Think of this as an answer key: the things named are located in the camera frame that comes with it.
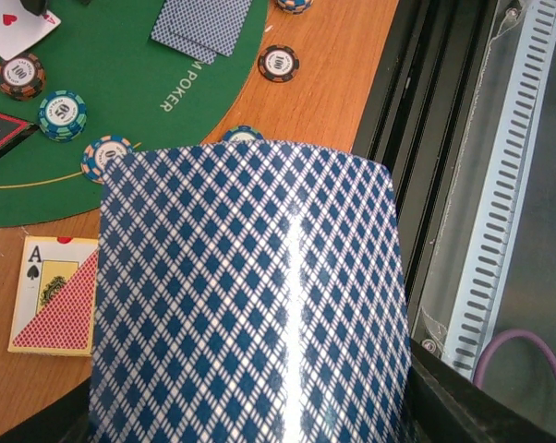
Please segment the red brown chip stack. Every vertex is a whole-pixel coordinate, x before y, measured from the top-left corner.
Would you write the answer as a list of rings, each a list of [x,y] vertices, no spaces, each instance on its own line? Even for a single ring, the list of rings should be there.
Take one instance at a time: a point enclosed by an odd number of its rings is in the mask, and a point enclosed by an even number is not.
[[[259,55],[259,72],[272,82],[288,82],[297,74],[300,60],[289,46],[274,44],[266,47]]]

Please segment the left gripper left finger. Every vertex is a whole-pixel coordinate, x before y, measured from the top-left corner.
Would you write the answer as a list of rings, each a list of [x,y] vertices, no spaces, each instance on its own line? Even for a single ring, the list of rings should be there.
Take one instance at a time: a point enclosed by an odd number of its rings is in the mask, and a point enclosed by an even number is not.
[[[0,436],[0,442],[86,442],[90,383],[82,382]]]

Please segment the triangular red dealer button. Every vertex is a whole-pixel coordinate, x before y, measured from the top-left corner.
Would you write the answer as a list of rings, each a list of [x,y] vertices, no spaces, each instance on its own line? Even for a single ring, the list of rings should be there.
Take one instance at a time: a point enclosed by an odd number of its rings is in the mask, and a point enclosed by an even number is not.
[[[0,159],[37,129],[32,122],[0,113]]]

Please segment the grey card deck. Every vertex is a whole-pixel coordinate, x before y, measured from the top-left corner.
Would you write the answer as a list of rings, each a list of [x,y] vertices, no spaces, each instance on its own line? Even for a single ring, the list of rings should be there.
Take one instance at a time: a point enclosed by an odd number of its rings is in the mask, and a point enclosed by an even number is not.
[[[103,181],[89,441],[417,441],[383,165],[221,142]]]

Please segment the blue backed card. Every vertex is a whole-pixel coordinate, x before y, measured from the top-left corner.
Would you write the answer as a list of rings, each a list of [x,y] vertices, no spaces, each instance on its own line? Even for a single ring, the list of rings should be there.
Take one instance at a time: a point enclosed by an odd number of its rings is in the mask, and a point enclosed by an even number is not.
[[[175,35],[197,43],[217,54],[230,56],[236,47],[251,1],[171,1],[171,22]]]
[[[211,65],[216,58],[216,52],[172,31],[174,15],[174,1],[164,1],[151,29],[151,39],[182,54],[186,54],[198,62]]]

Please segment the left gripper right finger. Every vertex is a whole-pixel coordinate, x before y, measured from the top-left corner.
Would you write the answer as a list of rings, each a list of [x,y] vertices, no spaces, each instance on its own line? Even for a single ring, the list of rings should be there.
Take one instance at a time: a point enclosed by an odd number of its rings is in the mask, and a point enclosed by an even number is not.
[[[488,365],[509,337],[492,339],[477,362],[474,380],[460,376],[416,341],[406,391],[408,418],[430,442],[556,442],[481,387]]]

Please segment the green blue chip stack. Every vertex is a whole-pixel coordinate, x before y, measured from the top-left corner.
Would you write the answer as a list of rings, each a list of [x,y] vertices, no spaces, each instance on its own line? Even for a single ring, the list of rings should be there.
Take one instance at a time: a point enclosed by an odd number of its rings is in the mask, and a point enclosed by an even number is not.
[[[253,126],[248,125],[234,126],[228,129],[223,135],[223,141],[228,142],[239,142],[256,139],[264,139],[264,136],[259,130],[257,130]]]

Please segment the green blue poker chip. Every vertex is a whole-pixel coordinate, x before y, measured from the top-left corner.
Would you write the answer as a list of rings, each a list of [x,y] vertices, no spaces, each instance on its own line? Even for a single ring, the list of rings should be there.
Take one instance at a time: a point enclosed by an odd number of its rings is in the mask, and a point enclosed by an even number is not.
[[[68,142],[80,135],[87,123],[87,105],[72,90],[55,90],[41,102],[38,125],[51,140]]]

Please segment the purple white chip stack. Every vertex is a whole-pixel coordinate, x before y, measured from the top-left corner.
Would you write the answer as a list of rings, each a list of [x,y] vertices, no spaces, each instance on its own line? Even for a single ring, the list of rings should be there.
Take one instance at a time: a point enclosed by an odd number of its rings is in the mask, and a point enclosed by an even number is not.
[[[311,8],[313,0],[276,0],[275,3],[288,14],[300,15]]]

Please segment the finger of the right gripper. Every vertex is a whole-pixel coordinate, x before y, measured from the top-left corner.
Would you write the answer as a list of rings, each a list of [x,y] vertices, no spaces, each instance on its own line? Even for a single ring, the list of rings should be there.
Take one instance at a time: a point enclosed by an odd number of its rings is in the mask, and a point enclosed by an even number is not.
[[[20,0],[25,10],[35,16],[42,16],[47,11],[47,0]]]

